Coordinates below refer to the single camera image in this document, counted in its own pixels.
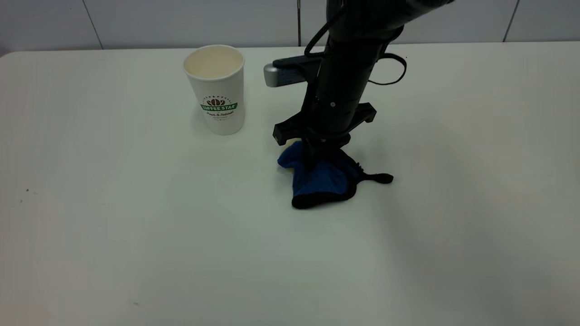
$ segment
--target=green label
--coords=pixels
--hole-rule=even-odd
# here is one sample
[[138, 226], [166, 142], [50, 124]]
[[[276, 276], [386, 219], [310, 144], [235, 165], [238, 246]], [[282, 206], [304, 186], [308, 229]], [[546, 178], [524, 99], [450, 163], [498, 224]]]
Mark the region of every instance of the green label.
[[227, 111], [227, 110], [233, 110], [233, 109], [238, 107], [238, 103], [232, 103], [232, 104], [220, 105], [220, 106], [209, 106], [209, 105], [203, 105], [203, 104], [200, 104], [200, 105], [201, 105], [201, 108], [204, 109], [205, 111]]

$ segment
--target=black strap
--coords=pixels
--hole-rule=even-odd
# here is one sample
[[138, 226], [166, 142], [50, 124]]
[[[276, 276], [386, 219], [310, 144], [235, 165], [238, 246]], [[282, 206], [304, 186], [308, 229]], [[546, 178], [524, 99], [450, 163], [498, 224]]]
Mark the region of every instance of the black strap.
[[396, 83], [400, 82], [403, 77], [405, 77], [405, 74], [407, 73], [407, 62], [405, 61], [405, 59], [403, 59], [402, 57], [397, 56], [393, 53], [384, 53], [380, 58], [381, 59], [395, 59], [395, 60], [399, 61], [403, 65], [403, 68], [404, 68], [403, 74], [401, 75], [401, 77], [399, 77], [399, 79], [397, 79], [394, 82], [386, 82], [384, 84], [380, 83], [380, 82], [371, 81], [371, 80], [369, 80], [369, 82], [372, 82], [373, 84], [385, 86], [385, 85], [396, 84]]

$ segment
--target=cup logo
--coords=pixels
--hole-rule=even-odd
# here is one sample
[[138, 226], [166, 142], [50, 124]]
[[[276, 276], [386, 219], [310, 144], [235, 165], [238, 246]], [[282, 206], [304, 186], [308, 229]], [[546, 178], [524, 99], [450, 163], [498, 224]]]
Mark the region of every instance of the cup logo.
[[238, 103], [232, 103], [224, 96], [206, 96], [201, 100], [200, 105], [205, 111], [227, 111], [238, 107]]

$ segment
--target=white wall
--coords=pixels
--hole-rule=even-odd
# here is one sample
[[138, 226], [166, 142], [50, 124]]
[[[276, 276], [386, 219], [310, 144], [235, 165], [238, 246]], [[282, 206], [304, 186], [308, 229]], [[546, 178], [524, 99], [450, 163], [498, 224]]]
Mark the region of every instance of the white wall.
[[100, 49], [82, 0], [0, 1], [0, 56], [58, 49]]
[[[501, 42], [517, 0], [456, 0], [405, 25], [393, 43]], [[326, 22], [326, 0], [302, 0], [302, 42]], [[326, 42], [326, 35], [318, 42]]]
[[520, 0], [507, 41], [580, 40], [579, 0]]
[[105, 49], [296, 46], [296, 0], [85, 0]]
[[[296, 0], [2, 0], [0, 56], [20, 50], [296, 46]], [[302, 45], [326, 0], [301, 0]], [[501, 42], [517, 0], [456, 0], [411, 23], [395, 43]], [[580, 40], [580, 1], [521, 0], [507, 41]]]

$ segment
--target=cup rim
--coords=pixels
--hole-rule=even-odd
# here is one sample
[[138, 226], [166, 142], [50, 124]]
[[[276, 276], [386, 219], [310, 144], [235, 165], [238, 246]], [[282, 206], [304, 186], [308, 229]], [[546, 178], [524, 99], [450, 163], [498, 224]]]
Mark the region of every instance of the cup rim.
[[[238, 52], [242, 56], [242, 64], [240, 64], [240, 67], [237, 68], [233, 73], [231, 73], [229, 75], [225, 75], [223, 77], [218, 77], [218, 78], [203, 78], [203, 77], [198, 77], [198, 76], [192, 75], [189, 71], [187, 71], [187, 69], [185, 68], [185, 62], [187, 61], [187, 59], [189, 59], [189, 57], [191, 55], [193, 55], [195, 52], [197, 52], [197, 51], [199, 51], [201, 49], [212, 48], [212, 47], [216, 47], [216, 46], [223, 46], [225, 48], [234, 49], [236, 52]], [[245, 63], [246, 63], [246, 58], [244, 57], [244, 54], [242, 52], [240, 52], [240, 50], [234, 48], [233, 46], [225, 45], [225, 44], [211, 44], [211, 45], [202, 46], [201, 48], [197, 48], [193, 52], [191, 52], [189, 55], [187, 55], [185, 57], [185, 59], [183, 59], [182, 69], [183, 69], [183, 71], [185, 71], [186, 75], [188, 75], [191, 78], [200, 80], [200, 81], [221, 81], [221, 80], [224, 80], [226, 78], [229, 78], [229, 77], [235, 75], [236, 73], [240, 72], [240, 70], [242, 70], [242, 68], [244, 68], [244, 64]]]

